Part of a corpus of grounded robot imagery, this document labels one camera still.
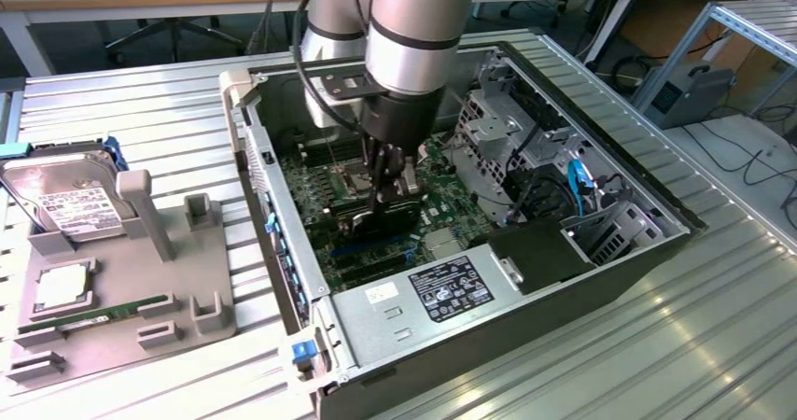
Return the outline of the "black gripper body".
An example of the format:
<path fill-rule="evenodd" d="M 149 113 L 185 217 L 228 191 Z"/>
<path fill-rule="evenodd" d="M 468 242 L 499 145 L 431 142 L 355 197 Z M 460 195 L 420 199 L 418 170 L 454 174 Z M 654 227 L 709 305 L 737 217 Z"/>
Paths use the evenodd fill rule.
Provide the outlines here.
<path fill-rule="evenodd" d="M 392 145 L 414 153 L 431 134 L 443 96 L 439 88 L 422 95 L 388 91 L 364 97 L 360 125 L 366 151 Z"/>

